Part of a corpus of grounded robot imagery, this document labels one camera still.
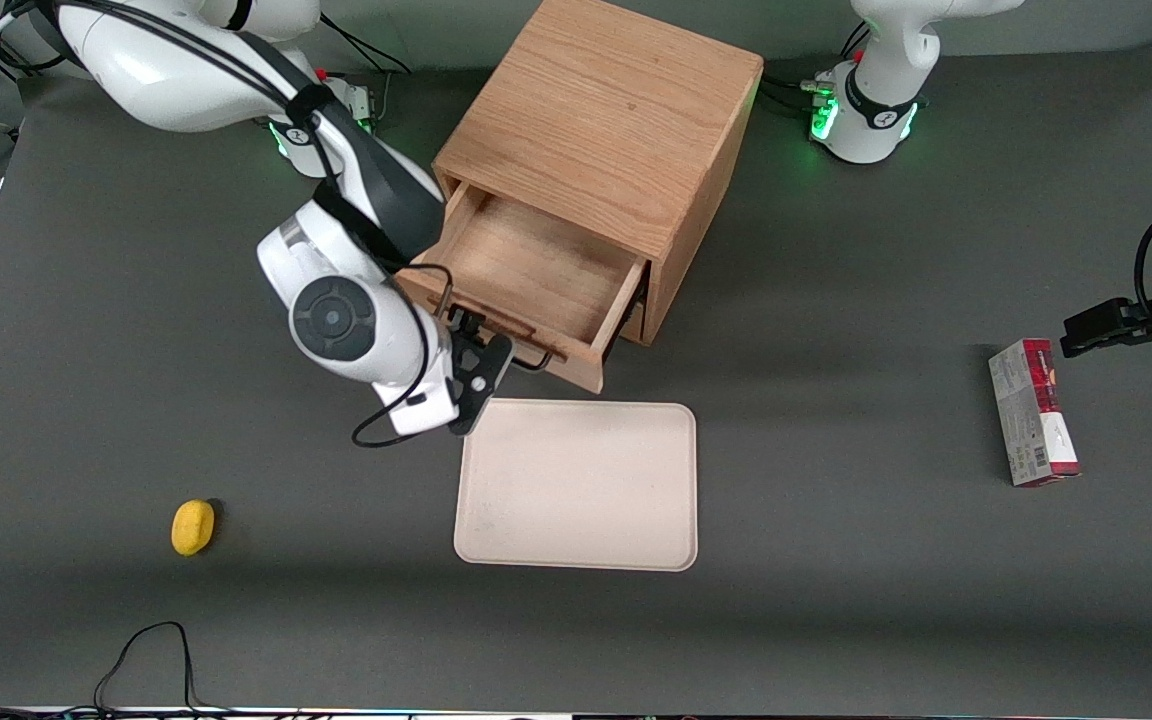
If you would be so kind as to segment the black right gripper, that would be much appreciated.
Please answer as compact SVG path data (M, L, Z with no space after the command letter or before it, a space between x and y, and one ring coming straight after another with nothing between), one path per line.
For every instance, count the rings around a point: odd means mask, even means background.
M485 329L485 316L467 306L450 306L447 319L452 347L450 388L456 414L447 429L453 435L465 437L473 432L500 379L511 365L515 342L503 334L492 338L492 332Z

